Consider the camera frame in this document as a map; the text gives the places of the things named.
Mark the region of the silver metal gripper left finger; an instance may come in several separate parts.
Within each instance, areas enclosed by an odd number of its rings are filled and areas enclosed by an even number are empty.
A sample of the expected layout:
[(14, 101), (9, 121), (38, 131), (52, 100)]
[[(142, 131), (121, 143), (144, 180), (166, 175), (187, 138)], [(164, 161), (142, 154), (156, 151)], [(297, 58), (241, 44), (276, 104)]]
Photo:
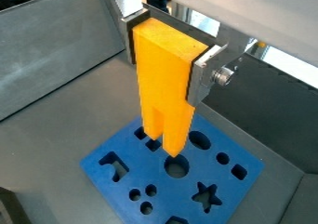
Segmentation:
[(118, 21), (121, 35), (126, 48), (128, 61), (130, 64), (134, 64), (132, 28), (136, 25), (138, 25), (142, 21), (145, 21), (148, 18), (149, 18), (149, 11), (145, 8), (142, 8)]

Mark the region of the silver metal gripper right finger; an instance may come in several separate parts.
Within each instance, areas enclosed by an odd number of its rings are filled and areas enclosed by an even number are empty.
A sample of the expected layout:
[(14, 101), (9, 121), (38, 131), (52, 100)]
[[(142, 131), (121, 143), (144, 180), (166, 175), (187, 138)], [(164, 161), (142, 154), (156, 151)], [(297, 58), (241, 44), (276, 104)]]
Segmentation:
[(225, 67), (228, 63), (227, 46), (211, 46), (192, 60), (185, 92), (185, 100), (191, 106), (199, 105), (212, 85), (227, 86), (229, 84), (235, 72)]

